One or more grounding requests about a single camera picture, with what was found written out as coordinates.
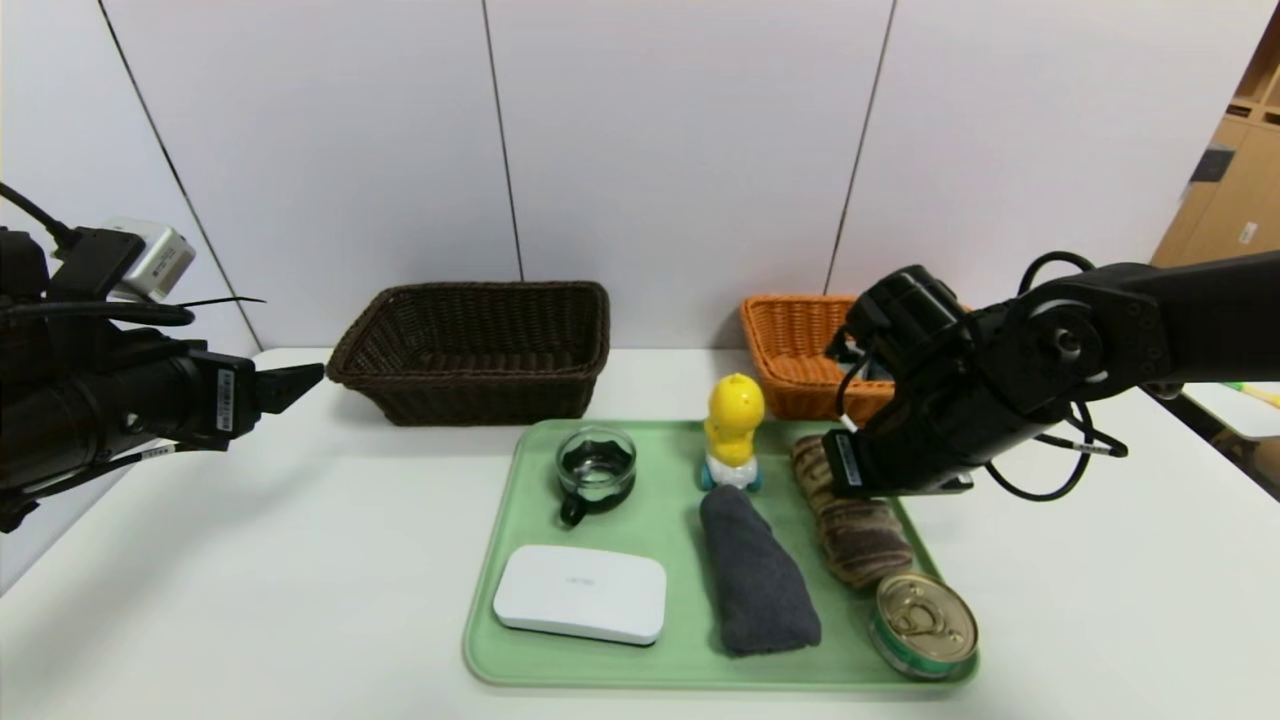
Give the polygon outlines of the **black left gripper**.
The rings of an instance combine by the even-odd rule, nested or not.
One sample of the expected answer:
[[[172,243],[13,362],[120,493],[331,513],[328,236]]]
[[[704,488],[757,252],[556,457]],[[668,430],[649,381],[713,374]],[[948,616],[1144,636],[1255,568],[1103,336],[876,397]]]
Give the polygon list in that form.
[[[283,414],[306,396],[325,379],[325,366],[256,370],[247,357],[191,350],[129,369],[120,379],[125,433],[224,451],[253,429],[261,413]]]

